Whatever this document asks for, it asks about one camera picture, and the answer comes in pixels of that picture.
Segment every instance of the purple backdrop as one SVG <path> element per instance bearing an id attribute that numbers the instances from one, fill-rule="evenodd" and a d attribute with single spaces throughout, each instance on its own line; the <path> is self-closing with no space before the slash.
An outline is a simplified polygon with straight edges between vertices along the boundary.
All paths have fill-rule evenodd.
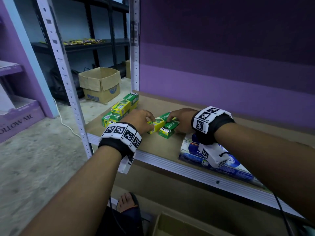
<path id="1" fill-rule="evenodd" d="M 140 1 L 140 91 L 315 129 L 310 4 Z"/>
<path id="2" fill-rule="evenodd" d="M 37 100 L 45 115 L 53 118 L 53 114 L 2 0 L 0 0 L 0 15 L 3 22 L 3 24 L 0 24 L 0 59 L 19 63 L 25 70 L 25 72 L 13 74 L 8 78 L 10 83 L 12 83 L 13 90 L 19 96 Z"/>

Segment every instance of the white metal shelf post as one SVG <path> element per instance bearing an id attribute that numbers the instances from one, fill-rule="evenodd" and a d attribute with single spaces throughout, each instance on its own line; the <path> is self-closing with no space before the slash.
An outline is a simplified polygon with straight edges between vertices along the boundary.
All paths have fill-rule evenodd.
<path id="1" fill-rule="evenodd" d="M 72 107 L 74 117 L 79 127 L 80 136 L 83 142 L 83 146 L 88 158 L 93 154 L 92 146 L 90 145 L 86 132 L 85 121 L 82 114 L 77 90 L 72 78 L 68 57 L 65 52 L 65 47 L 61 38 L 61 34 L 58 29 L 56 15 L 53 9 L 51 0 L 36 0 L 40 9 L 41 16 L 44 20 L 45 27 L 47 29 L 48 37 L 53 48 L 53 54 L 55 56 L 58 69 L 61 73 L 62 81 L 65 86 L 67 96 Z"/>
<path id="2" fill-rule="evenodd" d="M 131 90 L 139 91 L 140 0 L 129 0 Z"/>

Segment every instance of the concrete floor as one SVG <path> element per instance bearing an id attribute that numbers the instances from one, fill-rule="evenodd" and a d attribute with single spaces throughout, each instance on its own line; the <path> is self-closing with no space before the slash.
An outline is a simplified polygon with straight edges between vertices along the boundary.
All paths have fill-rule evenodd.
<path id="1" fill-rule="evenodd" d="M 122 79 L 120 95 L 108 104 L 82 100 L 88 123 L 130 92 Z M 58 103 L 63 122 L 78 128 L 71 107 Z M 81 140 L 62 126 L 60 118 L 45 118 L 0 144 L 0 234 L 18 235 L 38 211 L 87 160 Z"/>

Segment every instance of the wristband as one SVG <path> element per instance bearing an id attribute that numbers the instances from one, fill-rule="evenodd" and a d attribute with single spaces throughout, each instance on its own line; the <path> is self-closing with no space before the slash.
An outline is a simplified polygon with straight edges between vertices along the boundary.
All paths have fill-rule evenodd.
<path id="1" fill-rule="evenodd" d="M 224 124 L 235 121 L 231 113 L 215 108 L 207 107 L 193 116 L 191 127 L 196 131 L 196 136 L 203 145 L 217 143 L 214 133 Z"/>
<path id="2" fill-rule="evenodd" d="M 99 140 L 99 146 L 111 146 L 118 150 L 124 158 L 127 156 L 132 161 L 134 153 L 140 145 L 142 137 L 136 128 L 126 122 L 110 124 Z"/>

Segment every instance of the brown cardboard box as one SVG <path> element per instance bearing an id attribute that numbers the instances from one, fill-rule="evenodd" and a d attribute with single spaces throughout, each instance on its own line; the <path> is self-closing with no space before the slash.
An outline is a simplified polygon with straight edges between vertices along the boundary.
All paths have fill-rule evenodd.
<path id="1" fill-rule="evenodd" d="M 130 60 L 126 60 L 126 78 L 131 79 Z"/>
<path id="2" fill-rule="evenodd" d="M 161 213 L 155 223 L 153 236 L 211 236 L 213 234 L 203 231 L 189 223 Z"/>
<path id="3" fill-rule="evenodd" d="M 79 74 L 80 86 L 85 99 L 107 103 L 120 94 L 120 72 L 116 69 L 98 67 Z"/>

